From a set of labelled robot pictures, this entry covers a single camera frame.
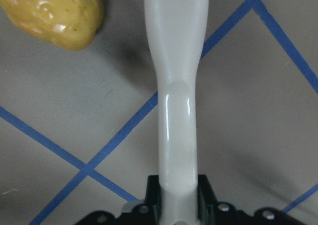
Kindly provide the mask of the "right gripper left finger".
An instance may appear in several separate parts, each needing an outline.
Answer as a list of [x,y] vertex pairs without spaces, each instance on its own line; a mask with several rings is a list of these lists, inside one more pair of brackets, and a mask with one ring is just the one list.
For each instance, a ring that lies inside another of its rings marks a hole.
[[143,217],[147,225],[159,225],[162,216],[162,196],[158,175],[147,179],[146,196],[143,204]]

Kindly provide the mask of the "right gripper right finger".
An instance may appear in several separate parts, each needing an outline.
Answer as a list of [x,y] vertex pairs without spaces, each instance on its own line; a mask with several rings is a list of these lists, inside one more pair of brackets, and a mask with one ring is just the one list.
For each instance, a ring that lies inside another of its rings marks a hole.
[[201,225],[216,225],[218,201],[207,176],[204,174],[198,175],[197,195],[199,223]]

